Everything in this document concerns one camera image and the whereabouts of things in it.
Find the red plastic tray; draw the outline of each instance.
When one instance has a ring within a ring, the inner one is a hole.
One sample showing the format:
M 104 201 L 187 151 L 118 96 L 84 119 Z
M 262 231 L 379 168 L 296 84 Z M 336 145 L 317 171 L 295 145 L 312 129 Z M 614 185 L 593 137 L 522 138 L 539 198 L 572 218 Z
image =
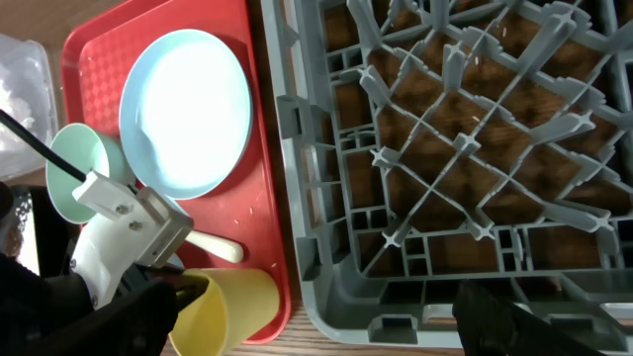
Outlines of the red plastic tray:
M 131 0 L 75 29 L 61 53 L 68 121 L 118 135 L 119 102 L 133 64 L 154 40 L 180 29 L 206 31 L 232 49 L 249 82 L 254 125 L 244 156 L 226 180 L 202 198 L 180 202 L 195 229 L 242 243 L 244 261 L 232 264 L 187 242 L 178 255 L 188 268 L 258 268 L 273 276 L 281 297 L 279 312 L 246 341 L 265 343 L 288 323 L 290 288 L 245 2 Z

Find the clear plastic container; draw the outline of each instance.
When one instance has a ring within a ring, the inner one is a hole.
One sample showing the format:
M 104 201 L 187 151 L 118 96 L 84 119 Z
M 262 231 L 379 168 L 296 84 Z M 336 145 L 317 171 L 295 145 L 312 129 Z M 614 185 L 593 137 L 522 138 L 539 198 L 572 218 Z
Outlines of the clear plastic container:
M 44 47 L 0 35 L 0 109 L 49 145 L 57 132 L 57 109 Z M 0 181 L 44 167 L 44 159 L 0 126 Z

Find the light blue plate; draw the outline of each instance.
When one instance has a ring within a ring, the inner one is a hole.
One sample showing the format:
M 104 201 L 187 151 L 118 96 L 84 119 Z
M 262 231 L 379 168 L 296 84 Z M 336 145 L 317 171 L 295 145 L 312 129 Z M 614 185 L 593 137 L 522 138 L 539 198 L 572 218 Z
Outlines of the light blue plate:
M 123 150 L 144 185 L 177 200 L 216 188 L 243 155 L 252 127 L 246 76 L 218 38 L 180 30 L 136 60 L 121 98 Z

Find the bolt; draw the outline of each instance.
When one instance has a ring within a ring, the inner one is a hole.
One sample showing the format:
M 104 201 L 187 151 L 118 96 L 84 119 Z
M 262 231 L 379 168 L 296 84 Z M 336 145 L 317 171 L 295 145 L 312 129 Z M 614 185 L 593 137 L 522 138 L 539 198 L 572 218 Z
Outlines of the bolt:
M 130 210 L 128 209 L 128 207 L 124 206 L 124 205 L 119 205 L 117 206 L 117 208 L 115 209 L 115 211 L 121 215 L 125 215 L 127 214 Z
M 138 230 L 142 229 L 142 223 L 140 223 L 140 222 L 130 222 L 128 227 L 130 228 L 130 230 L 138 231 Z

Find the yellow cup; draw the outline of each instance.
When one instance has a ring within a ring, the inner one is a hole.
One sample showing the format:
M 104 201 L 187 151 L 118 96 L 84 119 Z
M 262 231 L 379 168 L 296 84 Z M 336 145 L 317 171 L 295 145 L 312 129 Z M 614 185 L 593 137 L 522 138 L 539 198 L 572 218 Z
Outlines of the yellow cup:
M 255 269 L 187 270 L 185 275 L 205 277 L 204 295 L 178 314 L 169 334 L 181 356 L 215 356 L 266 326 L 279 309 L 275 281 Z

